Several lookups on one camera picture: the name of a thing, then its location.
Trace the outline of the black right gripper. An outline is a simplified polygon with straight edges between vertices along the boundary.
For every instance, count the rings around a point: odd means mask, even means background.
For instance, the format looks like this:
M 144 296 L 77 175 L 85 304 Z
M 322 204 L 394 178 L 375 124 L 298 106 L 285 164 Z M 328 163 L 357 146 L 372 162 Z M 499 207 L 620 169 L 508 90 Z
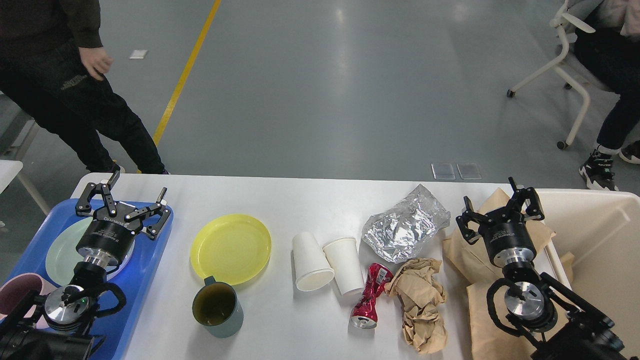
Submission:
M 513 194 L 503 210 L 502 219 L 505 222 L 493 223 L 489 215 L 476 212 L 468 196 L 462 198 L 464 209 L 455 217 L 466 243 L 474 245 L 482 237 L 491 264 L 498 268 L 535 259 L 537 251 L 525 223 L 546 218 L 534 187 L 519 186 L 513 177 L 509 177 L 508 181 Z M 478 224 L 478 231 L 469 228 L 469 223 Z

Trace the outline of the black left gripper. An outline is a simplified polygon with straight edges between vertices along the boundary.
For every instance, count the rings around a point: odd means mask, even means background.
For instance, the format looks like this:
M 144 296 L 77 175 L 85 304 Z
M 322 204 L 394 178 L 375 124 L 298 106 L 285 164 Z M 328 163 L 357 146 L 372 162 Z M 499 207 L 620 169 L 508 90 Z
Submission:
M 111 189 L 120 176 L 121 171 L 114 171 L 106 183 L 87 183 L 75 205 L 75 214 L 78 217 L 100 218 L 90 219 L 87 229 L 76 245 L 76 251 L 85 258 L 102 256 L 106 259 L 107 266 L 119 266 L 127 261 L 134 247 L 136 235 L 142 233 L 150 240 L 157 240 L 172 215 L 172 210 L 165 200 L 167 187 L 163 187 L 154 203 L 125 215 L 125 227 L 114 220 L 101 219 L 99 210 L 93 209 L 90 201 L 96 195 L 101 196 L 103 207 L 106 208 L 102 212 L 110 218 L 115 218 L 118 209 Z M 155 216 L 158 216 L 155 223 L 144 225 L 144 221 Z

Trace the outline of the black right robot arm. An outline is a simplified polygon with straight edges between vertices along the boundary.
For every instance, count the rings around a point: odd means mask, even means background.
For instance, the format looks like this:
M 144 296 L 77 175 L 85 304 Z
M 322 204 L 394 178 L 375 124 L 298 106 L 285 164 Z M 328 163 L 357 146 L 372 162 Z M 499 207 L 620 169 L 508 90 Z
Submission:
M 468 196 L 455 218 L 462 238 L 483 240 L 489 262 L 502 271 L 486 294 L 494 325 L 512 337 L 524 337 L 535 348 L 533 360 L 621 360 L 624 343 L 615 322 L 546 272 L 535 269 L 537 251 L 526 228 L 546 216 L 534 187 L 518 187 L 509 178 L 512 196 L 487 213 L 476 212 Z

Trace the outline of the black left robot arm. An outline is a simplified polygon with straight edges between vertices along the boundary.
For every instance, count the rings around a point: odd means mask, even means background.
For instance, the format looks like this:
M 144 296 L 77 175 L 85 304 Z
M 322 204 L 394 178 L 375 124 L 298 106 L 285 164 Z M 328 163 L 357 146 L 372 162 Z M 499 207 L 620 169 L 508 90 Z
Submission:
M 155 202 L 114 199 L 120 174 L 87 183 L 80 198 L 56 205 L 14 273 L 52 279 L 44 269 L 53 242 L 73 225 L 87 226 L 73 238 L 77 257 L 55 289 L 30 290 L 1 321 L 3 360 L 117 360 L 128 346 L 142 304 L 162 257 L 173 221 L 166 187 Z

